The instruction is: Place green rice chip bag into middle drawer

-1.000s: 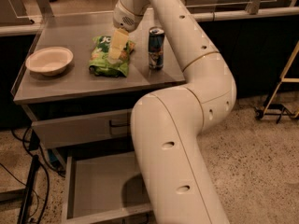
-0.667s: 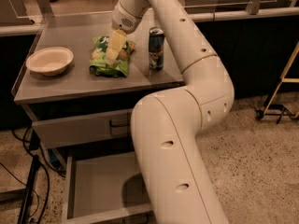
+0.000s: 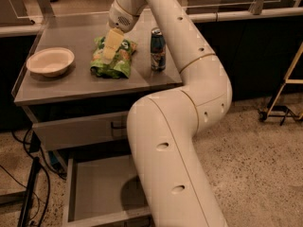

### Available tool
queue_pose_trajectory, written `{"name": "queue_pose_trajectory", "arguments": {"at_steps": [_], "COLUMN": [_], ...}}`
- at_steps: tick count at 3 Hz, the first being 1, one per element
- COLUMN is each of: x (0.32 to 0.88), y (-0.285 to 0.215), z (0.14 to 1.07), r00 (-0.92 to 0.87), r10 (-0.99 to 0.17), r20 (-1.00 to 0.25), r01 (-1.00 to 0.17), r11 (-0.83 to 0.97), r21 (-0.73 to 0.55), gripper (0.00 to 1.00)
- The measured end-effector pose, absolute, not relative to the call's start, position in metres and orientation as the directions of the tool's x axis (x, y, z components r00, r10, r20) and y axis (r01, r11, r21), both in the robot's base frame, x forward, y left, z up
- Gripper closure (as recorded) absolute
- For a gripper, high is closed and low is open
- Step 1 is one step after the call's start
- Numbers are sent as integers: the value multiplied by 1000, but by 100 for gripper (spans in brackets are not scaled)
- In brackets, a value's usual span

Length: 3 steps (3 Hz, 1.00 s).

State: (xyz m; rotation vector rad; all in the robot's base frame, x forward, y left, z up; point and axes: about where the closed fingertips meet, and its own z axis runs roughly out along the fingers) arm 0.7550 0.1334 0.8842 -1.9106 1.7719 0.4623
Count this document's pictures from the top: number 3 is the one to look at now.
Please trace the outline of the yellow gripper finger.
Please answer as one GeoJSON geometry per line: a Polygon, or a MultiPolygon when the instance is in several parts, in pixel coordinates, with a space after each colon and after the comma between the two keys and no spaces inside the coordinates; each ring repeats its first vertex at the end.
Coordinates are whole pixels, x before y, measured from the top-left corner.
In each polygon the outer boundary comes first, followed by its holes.
{"type": "Polygon", "coordinates": [[[104,47],[101,54],[102,60],[105,64],[111,63],[123,40],[124,32],[121,29],[115,27],[109,30],[105,36],[104,47]]]}

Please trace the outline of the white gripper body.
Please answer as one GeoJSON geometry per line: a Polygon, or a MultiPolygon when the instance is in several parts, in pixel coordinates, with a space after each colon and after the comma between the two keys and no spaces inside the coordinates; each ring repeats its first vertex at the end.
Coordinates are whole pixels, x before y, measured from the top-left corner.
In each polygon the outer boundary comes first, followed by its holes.
{"type": "Polygon", "coordinates": [[[111,5],[109,10],[108,24],[111,28],[119,28],[124,33],[130,32],[136,25],[139,17],[125,11],[117,1],[111,5]]]}

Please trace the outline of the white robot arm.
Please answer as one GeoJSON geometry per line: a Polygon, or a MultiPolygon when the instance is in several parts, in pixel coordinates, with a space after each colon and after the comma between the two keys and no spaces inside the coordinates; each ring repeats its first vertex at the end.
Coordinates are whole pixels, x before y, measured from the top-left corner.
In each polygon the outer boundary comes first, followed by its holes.
{"type": "Polygon", "coordinates": [[[193,147],[219,122],[232,87],[219,58],[177,0],[115,0],[109,25],[129,32],[150,8],[182,86],[144,96],[129,110],[134,164],[156,227],[228,227],[193,147]]]}

